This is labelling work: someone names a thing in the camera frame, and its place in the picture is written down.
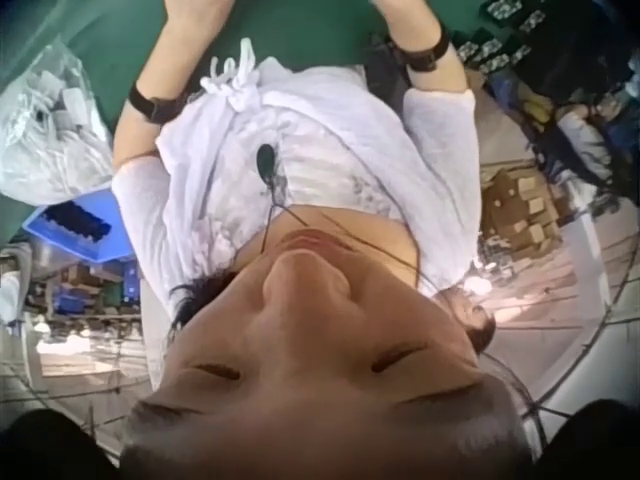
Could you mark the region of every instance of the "person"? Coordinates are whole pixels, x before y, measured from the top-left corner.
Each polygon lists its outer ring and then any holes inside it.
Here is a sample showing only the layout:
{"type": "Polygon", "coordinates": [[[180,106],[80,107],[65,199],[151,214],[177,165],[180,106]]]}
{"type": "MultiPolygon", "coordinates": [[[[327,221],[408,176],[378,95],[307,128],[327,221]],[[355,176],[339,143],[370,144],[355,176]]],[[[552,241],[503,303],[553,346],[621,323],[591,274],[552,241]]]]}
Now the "person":
{"type": "Polygon", "coordinates": [[[372,3],[409,65],[401,117],[357,68],[257,64],[248,39],[181,109],[234,2],[165,0],[114,141],[113,192],[174,319],[162,381],[129,418],[125,477],[530,465],[512,396],[458,318],[479,310],[450,301],[479,231],[473,94],[423,0],[372,3]]]}

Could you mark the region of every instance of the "black wristband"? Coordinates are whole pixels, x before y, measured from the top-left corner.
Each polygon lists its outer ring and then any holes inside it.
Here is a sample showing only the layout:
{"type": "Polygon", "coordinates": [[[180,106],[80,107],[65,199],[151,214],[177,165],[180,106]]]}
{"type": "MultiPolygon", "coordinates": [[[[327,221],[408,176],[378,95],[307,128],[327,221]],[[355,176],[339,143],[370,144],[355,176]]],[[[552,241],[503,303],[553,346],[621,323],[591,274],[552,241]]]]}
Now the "black wristband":
{"type": "Polygon", "coordinates": [[[184,96],[175,100],[148,99],[140,93],[135,83],[129,91],[129,103],[156,125],[164,125],[175,119],[185,105],[184,96]]]}
{"type": "Polygon", "coordinates": [[[438,60],[445,56],[449,50],[450,40],[444,25],[440,24],[442,35],[438,43],[429,50],[420,52],[407,52],[399,48],[405,63],[414,72],[433,72],[438,68],[438,60]]]}

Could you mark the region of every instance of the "white plastic bag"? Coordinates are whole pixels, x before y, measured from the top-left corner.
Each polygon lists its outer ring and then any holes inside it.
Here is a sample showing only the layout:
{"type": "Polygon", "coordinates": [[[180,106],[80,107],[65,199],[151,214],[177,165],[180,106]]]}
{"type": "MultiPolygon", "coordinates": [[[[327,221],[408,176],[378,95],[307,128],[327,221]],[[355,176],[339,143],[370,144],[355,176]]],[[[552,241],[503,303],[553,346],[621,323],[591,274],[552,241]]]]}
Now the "white plastic bag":
{"type": "Polygon", "coordinates": [[[82,63],[47,46],[0,94],[0,192],[35,206],[108,187],[112,139],[82,63]]]}

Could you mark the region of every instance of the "green surface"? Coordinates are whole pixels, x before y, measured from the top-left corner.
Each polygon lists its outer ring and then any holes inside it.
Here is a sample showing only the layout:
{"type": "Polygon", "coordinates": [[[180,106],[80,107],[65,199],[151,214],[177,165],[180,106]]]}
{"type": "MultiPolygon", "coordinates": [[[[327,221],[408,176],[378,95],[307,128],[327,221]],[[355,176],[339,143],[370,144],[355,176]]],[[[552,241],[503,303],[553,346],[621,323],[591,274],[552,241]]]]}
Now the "green surface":
{"type": "MultiPolygon", "coordinates": [[[[430,3],[450,28],[471,32],[479,26],[481,0],[430,3]]],[[[83,61],[103,118],[113,128],[164,19],[162,0],[14,0],[0,20],[0,89],[59,36],[83,61]]],[[[246,36],[259,59],[273,55],[289,68],[357,64],[370,34],[383,30],[383,19],[367,0],[237,0],[212,52],[237,56],[246,36]]],[[[0,198],[0,245],[31,211],[0,198]]]]}

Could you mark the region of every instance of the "blue tray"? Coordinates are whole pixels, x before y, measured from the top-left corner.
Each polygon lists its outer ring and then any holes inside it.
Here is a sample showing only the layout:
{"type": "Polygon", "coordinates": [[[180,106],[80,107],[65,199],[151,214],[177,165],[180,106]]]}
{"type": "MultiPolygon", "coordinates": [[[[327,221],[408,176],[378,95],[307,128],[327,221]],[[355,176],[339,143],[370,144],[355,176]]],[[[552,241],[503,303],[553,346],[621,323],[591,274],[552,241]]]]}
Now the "blue tray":
{"type": "Polygon", "coordinates": [[[101,190],[73,201],[87,212],[111,225],[111,231],[99,242],[70,232],[42,217],[47,207],[38,208],[22,225],[27,232],[92,263],[104,263],[133,255],[133,247],[122,223],[120,209],[111,189],[101,190]]]}

